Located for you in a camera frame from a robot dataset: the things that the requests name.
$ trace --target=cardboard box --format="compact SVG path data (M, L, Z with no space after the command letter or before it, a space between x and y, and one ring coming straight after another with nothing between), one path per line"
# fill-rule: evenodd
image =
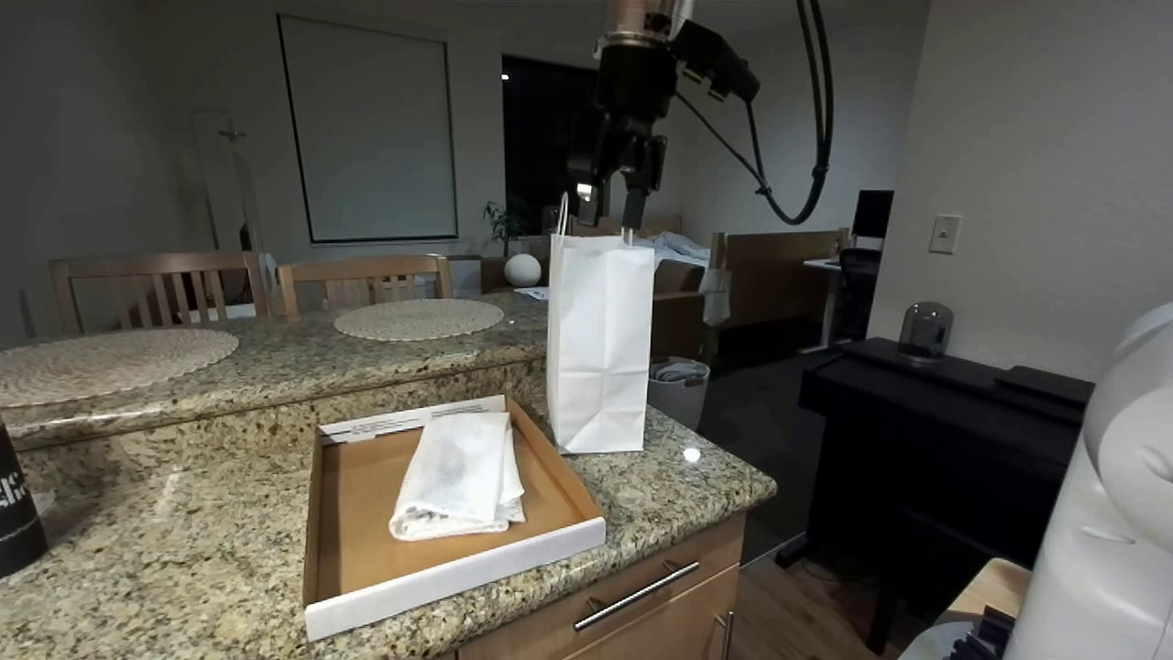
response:
M524 525L498 534L391 538L388 516L423 424L434 414L502 408L512 418ZM313 641L330 639L601 541L601 506L526 412L507 397L324 424L309 508L304 629Z

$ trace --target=white paper bag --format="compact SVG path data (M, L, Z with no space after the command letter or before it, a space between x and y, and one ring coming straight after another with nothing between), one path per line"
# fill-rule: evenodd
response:
M655 250L551 236L547 408L556 447L643 452Z

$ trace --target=wooden cabinet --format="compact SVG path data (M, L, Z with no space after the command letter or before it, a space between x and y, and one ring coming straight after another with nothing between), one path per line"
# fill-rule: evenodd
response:
M726 656L732 641L739 534L743 516L738 513L672 551L589 582L580 593L567 593L469 641L458 656Z

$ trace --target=cabinet drawer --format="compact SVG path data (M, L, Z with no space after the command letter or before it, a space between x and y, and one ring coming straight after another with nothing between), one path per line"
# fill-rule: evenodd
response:
M662 613L690 596L690 590L726 575L729 569L738 593L739 533L743 516L738 513L677 547L584 588L580 593L567 593L469 641L458 656L572 656L611 634L630 634L630 627L643 627L652 616L662 618Z

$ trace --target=kitchen island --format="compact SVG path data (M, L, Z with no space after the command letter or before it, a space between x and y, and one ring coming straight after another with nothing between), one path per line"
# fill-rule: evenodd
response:
M603 547L304 641L315 429L486 391L542 414L542 308L502 304L498 326L423 346L242 321L232 360L162 390L5 412L52 534L47 558L0 578L5 652L441 656L774 496L652 412L643 453L567 459L603 508Z

